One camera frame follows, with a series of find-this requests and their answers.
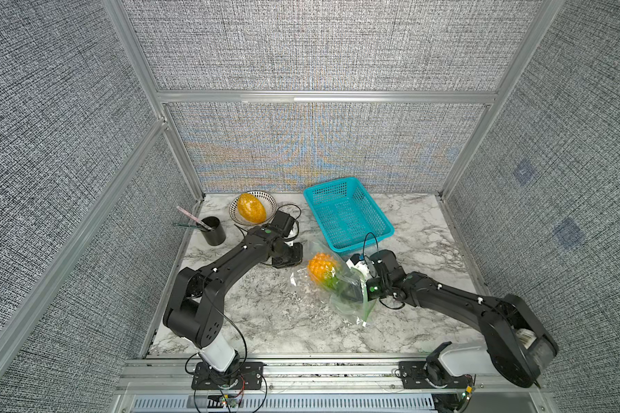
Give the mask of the clear zip-top bag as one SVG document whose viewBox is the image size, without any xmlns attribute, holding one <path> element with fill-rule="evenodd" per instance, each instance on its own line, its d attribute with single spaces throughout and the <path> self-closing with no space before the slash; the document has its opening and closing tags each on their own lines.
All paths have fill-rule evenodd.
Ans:
<svg viewBox="0 0 620 413">
<path fill-rule="evenodd" d="M 345 264 L 349 259 L 342 259 L 325 244 L 317 241 L 308 241 L 303 244 L 303 261 L 299 268 L 290 276 L 291 285 L 299 293 L 310 296 L 314 302 L 331 308 L 344 321 L 354 325 L 366 326 L 370 313 L 375 306 L 375 303 L 368 299 L 367 280 L 363 279 L 360 273 L 352 269 L 351 271 L 360 277 L 363 299 L 358 302 L 348 302 L 339 299 L 336 294 L 329 293 L 315 284 L 308 275 L 308 261 L 318 253 L 332 255 Z"/>
</svg>

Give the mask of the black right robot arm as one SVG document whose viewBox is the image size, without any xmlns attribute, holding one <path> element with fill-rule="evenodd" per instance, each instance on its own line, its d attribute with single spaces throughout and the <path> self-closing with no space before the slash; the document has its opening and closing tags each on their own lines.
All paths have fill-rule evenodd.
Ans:
<svg viewBox="0 0 620 413">
<path fill-rule="evenodd" d="M 373 254 L 370 262 L 375 276 L 367 281 L 369 300 L 393 298 L 441 313 L 482 334 L 482 346 L 449 351 L 441 345 L 427 358 L 434 385 L 441 386 L 449 377 L 496 371 L 513 385 L 528 388 L 558 356 L 558 344 L 520 297 L 472 294 L 419 272 L 406 273 L 389 250 Z"/>
</svg>

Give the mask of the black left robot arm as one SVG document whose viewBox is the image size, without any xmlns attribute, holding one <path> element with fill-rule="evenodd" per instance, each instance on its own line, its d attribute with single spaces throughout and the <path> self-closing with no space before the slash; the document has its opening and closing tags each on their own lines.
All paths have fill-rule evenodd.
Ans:
<svg viewBox="0 0 620 413">
<path fill-rule="evenodd" d="M 274 268 L 301 263 L 302 244 L 289 245 L 297 219 L 277 211 L 270 223 L 246 232 L 224 256 L 198 270 L 182 269 L 163 314 L 163 324 L 176 336 L 204 349 L 217 339 L 225 320 L 225 298 L 232 286 L 252 268 L 269 261 Z"/>
</svg>

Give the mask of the yellow crumbed bread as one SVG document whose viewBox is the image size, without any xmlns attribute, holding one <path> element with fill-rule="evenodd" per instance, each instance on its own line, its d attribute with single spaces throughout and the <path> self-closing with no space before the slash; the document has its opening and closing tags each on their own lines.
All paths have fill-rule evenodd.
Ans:
<svg viewBox="0 0 620 413">
<path fill-rule="evenodd" d="M 243 193 L 239 196 L 237 210 L 245 220 L 253 224 L 261 224 L 267 218 L 266 209 L 262 202 L 250 193 Z"/>
</svg>

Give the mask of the black cup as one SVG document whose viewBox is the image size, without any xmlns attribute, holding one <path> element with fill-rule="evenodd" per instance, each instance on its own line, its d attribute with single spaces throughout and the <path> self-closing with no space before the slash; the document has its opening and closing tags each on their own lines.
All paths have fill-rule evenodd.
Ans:
<svg viewBox="0 0 620 413">
<path fill-rule="evenodd" d="M 202 219 L 201 223 L 201 233 L 209 246 L 219 246 L 226 241 L 227 235 L 219 218 L 209 216 Z"/>
</svg>

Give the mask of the teal plastic basket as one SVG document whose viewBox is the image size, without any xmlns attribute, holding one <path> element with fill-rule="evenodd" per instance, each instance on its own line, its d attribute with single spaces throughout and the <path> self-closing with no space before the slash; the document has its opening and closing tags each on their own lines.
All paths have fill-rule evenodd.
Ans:
<svg viewBox="0 0 620 413">
<path fill-rule="evenodd" d="M 323 182 L 303 191 L 328 246 L 338 254 L 394 235 L 394 227 L 355 177 Z"/>
</svg>

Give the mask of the pink handled utensil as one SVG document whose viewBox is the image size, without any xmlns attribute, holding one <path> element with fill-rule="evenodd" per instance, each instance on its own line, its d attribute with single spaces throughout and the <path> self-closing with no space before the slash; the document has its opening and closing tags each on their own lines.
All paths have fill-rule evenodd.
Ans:
<svg viewBox="0 0 620 413">
<path fill-rule="evenodd" d="M 199 225 L 199 227 L 203 228 L 205 231 L 210 232 L 210 231 L 214 230 L 213 227 L 207 225 L 206 223 L 204 223 L 202 220 L 197 218 L 195 215 L 193 215 L 192 213 L 190 213 L 186 209 L 181 208 L 180 206 L 177 206 L 177 211 L 179 211 L 179 213 L 182 213 L 188 219 L 193 221 L 196 225 Z"/>
</svg>

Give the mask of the green handled utensil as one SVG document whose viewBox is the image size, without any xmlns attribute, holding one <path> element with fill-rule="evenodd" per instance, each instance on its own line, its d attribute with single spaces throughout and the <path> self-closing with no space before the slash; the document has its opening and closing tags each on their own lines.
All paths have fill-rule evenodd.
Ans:
<svg viewBox="0 0 620 413">
<path fill-rule="evenodd" d="M 198 229 L 198 230 L 206 230 L 206 228 L 204 226 L 198 225 L 198 224 L 184 224 L 184 223 L 173 223 L 172 225 L 177 226 L 177 227 L 184 227 L 184 228 L 192 228 L 192 229 Z"/>
</svg>

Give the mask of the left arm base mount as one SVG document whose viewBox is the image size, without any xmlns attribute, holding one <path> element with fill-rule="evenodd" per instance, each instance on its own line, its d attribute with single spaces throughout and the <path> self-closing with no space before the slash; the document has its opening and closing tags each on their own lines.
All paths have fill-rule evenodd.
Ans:
<svg viewBox="0 0 620 413">
<path fill-rule="evenodd" d="M 237 370 L 219 372 L 205 361 L 196 364 L 191 389 L 194 391 L 240 391 L 261 390 L 265 365 L 262 362 L 247 361 Z"/>
</svg>

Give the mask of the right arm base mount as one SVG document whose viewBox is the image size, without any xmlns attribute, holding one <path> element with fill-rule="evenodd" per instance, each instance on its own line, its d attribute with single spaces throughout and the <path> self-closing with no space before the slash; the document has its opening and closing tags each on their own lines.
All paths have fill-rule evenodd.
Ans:
<svg viewBox="0 0 620 413">
<path fill-rule="evenodd" d="M 443 342 L 422 361 L 401 361 L 394 375 L 402 381 L 406 390 L 418 389 L 466 389 L 473 385 L 469 374 L 455 376 L 439 361 L 441 353 L 452 342 Z"/>
</svg>

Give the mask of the aluminium front rail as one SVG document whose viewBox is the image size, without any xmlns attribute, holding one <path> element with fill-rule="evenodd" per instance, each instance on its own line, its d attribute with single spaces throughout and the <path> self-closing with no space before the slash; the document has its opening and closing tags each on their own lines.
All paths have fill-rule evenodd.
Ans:
<svg viewBox="0 0 620 413">
<path fill-rule="evenodd" d="M 549 392 L 472 373 L 434 388 L 420 354 L 255 354 L 261 377 L 228 391 L 194 390 L 194 360 L 128 361 L 111 412 L 555 412 Z"/>
</svg>

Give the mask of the aluminium enclosure frame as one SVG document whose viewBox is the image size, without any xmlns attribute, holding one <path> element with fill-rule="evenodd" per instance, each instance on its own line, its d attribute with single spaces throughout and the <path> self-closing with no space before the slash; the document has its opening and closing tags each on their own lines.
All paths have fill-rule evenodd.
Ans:
<svg viewBox="0 0 620 413">
<path fill-rule="evenodd" d="M 203 197 L 170 103 L 430 103 L 498 107 L 561 8 L 537 2 L 489 89 L 161 89 L 121 1 L 0 1 L 0 381 L 160 136 Z"/>
</svg>

